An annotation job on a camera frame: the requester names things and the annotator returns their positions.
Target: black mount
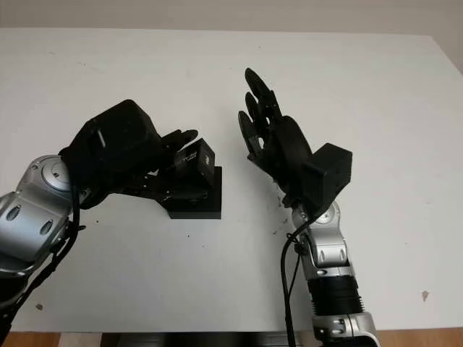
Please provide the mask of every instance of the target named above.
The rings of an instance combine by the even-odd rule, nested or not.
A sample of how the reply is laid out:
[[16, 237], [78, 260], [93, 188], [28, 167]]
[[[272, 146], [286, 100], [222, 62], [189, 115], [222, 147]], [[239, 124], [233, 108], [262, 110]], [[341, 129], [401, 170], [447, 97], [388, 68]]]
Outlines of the black mount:
[[203, 140], [179, 151], [171, 164], [128, 184], [121, 194], [157, 201], [172, 219], [221, 219], [222, 167]]

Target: black cable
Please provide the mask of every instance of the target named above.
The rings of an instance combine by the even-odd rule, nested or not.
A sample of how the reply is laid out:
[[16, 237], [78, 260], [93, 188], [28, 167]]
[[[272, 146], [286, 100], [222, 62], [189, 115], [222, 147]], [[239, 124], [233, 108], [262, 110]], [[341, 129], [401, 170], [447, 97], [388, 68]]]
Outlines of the black cable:
[[291, 298], [292, 287], [294, 287], [294, 282], [296, 281], [297, 269], [299, 268], [299, 263], [301, 261], [301, 254], [297, 255], [296, 267], [294, 268], [294, 272], [292, 274], [291, 284], [289, 285], [289, 297]]
[[286, 334], [288, 336], [289, 347], [296, 346], [296, 338], [294, 336], [294, 328], [292, 326], [292, 316], [291, 316], [291, 305], [289, 303], [289, 292], [288, 292], [288, 283], [286, 281], [286, 253], [288, 248], [294, 241], [297, 241], [297, 237], [302, 233], [309, 225], [312, 223], [312, 220], [305, 222], [296, 231], [288, 235], [283, 249], [281, 250], [281, 259], [280, 259], [280, 270], [281, 270], [281, 282], [283, 284], [283, 297], [284, 297], [284, 311], [285, 311], [285, 322], [286, 322]]

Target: robotic arm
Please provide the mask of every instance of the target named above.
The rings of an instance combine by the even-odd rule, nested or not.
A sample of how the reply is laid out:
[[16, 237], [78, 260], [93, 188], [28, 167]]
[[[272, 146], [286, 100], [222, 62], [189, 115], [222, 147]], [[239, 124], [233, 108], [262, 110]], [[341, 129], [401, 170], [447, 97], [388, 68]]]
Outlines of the robotic arm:
[[196, 137], [196, 130], [159, 136], [126, 100], [85, 123], [59, 155], [27, 167], [16, 190], [0, 197], [0, 345], [18, 309], [84, 228], [80, 208], [120, 193], [154, 199], [172, 218], [221, 217], [221, 168], [212, 149], [200, 139], [182, 150]]
[[252, 91], [245, 97], [249, 116], [240, 111], [239, 126], [248, 159], [269, 174], [285, 193], [297, 230], [281, 253], [281, 277], [290, 346], [295, 346], [286, 283], [286, 253], [294, 244], [304, 267], [313, 303], [313, 331], [324, 346], [380, 346], [373, 318], [364, 312], [354, 269], [339, 229], [334, 199], [350, 182], [352, 153], [326, 143], [312, 153], [296, 121], [282, 116], [275, 94], [251, 69]]

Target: silver arm segment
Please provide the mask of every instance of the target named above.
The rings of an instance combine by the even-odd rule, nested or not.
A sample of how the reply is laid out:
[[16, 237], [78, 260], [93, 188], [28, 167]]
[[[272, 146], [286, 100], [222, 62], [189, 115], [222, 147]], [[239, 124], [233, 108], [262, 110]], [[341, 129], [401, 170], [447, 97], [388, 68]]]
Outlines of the silver arm segment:
[[[310, 225], [310, 228], [300, 235], [300, 243], [308, 251], [307, 255], [302, 256], [302, 266], [309, 283], [328, 277], [355, 277], [346, 242], [339, 228], [340, 217], [339, 206], [334, 202]], [[307, 221], [307, 214], [302, 206], [293, 209], [292, 219], [296, 227]], [[313, 305], [314, 333], [319, 340], [333, 342], [364, 338], [368, 340], [367, 346], [381, 347], [373, 318], [370, 313], [364, 312], [363, 308], [361, 312], [356, 313], [337, 312], [330, 315], [317, 315], [317, 303], [314, 302], [314, 297]]]
[[72, 202], [58, 155], [35, 159], [16, 191], [0, 197], [0, 279], [28, 277], [64, 236]]

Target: table surface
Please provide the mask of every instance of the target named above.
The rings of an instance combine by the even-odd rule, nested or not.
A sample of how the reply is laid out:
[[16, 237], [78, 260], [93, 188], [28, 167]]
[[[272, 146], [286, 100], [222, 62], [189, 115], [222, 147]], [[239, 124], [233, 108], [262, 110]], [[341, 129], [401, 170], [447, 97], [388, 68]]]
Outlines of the table surface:
[[[83, 211], [88, 228], [14, 330], [284, 329], [279, 257], [293, 229], [282, 193], [246, 160], [245, 67], [313, 149], [353, 151], [341, 228], [377, 328], [463, 325], [463, 79], [431, 38], [1, 29], [0, 192], [125, 98], [160, 134], [198, 129], [224, 167], [222, 220], [170, 220], [119, 195]], [[302, 273], [292, 307], [310, 329]]]

